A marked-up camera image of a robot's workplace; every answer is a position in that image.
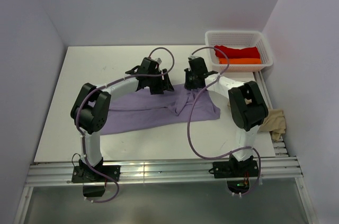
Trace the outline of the lilac t shirt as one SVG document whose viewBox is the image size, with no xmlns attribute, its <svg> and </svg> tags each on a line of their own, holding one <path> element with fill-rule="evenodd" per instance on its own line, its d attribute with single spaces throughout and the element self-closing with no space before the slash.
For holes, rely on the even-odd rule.
<svg viewBox="0 0 339 224">
<path fill-rule="evenodd" d="M 175 85 L 173 92 L 151 95 L 148 89 L 127 94 L 111 102 L 108 118 L 101 129 L 102 135 L 150 129 L 191 121 L 209 121 L 220 118 L 220 108 L 204 91 L 192 107 L 199 89 L 187 90 L 183 84 Z"/>
</svg>

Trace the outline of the white plastic basket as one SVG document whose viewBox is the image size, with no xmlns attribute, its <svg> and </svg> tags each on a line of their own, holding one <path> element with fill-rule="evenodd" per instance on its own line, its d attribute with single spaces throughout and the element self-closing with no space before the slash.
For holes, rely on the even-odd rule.
<svg viewBox="0 0 339 224">
<path fill-rule="evenodd" d="M 205 33 L 214 70 L 221 71 L 226 65 L 225 52 L 230 59 L 228 71 L 257 72 L 273 65 L 272 51 L 264 35 L 258 31 L 213 30 Z"/>
</svg>

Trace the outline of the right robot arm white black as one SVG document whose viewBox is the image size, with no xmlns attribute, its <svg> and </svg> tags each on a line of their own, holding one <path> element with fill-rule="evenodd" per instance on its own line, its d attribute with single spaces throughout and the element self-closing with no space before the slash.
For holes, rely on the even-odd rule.
<svg viewBox="0 0 339 224">
<path fill-rule="evenodd" d="M 216 71 L 208 71 L 203 58 L 190 56 L 189 68 L 185 69 L 186 89 L 198 89 L 193 101 L 187 123 L 187 136 L 193 152 L 200 158 L 214 160 L 231 156 L 234 160 L 229 163 L 229 170 L 235 176 L 241 176 L 247 171 L 247 162 L 253 158 L 254 141 L 257 132 L 268 116 L 269 111 L 262 93 L 255 81 L 240 82 L 223 77 Z M 217 157 L 200 155 L 193 147 L 190 137 L 190 123 L 193 110 L 201 95 L 206 91 L 218 93 L 226 97 L 230 104 L 231 117 L 237 126 L 236 149 Z"/>
</svg>

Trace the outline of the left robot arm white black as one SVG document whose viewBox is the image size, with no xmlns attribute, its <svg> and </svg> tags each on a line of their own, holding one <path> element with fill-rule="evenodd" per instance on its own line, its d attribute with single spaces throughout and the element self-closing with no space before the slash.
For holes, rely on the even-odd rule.
<svg viewBox="0 0 339 224">
<path fill-rule="evenodd" d="M 91 83 L 82 86 L 70 116 L 81 136 L 79 166 L 90 181 L 98 181 L 103 176 L 100 131 L 108 119 L 111 102 L 144 88 L 152 95 L 174 91 L 168 76 L 172 67 L 169 70 L 159 67 L 159 59 L 145 57 L 121 79 L 101 86 Z"/>
</svg>

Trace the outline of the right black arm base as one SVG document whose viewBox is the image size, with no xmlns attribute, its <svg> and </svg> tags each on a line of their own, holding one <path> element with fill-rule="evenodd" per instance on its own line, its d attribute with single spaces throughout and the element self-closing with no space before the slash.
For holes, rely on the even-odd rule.
<svg viewBox="0 0 339 224">
<path fill-rule="evenodd" d="M 228 160 L 224 162 L 213 162 L 212 168 L 209 169 L 208 172 L 216 179 L 233 178 L 235 180 L 242 180 L 244 178 L 258 177 L 259 167 L 255 160 L 244 165 Z"/>
</svg>

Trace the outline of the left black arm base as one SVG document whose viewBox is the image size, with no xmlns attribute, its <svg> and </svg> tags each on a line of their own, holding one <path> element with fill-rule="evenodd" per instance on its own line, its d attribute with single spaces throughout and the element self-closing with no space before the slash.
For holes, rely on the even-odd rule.
<svg viewBox="0 0 339 224">
<path fill-rule="evenodd" d="M 118 181 L 120 169 L 120 165 L 103 165 L 99 172 Z M 108 179 L 84 165 L 74 167 L 71 182 L 83 185 L 83 196 L 90 199 L 98 199 L 104 195 Z"/>
</svg>

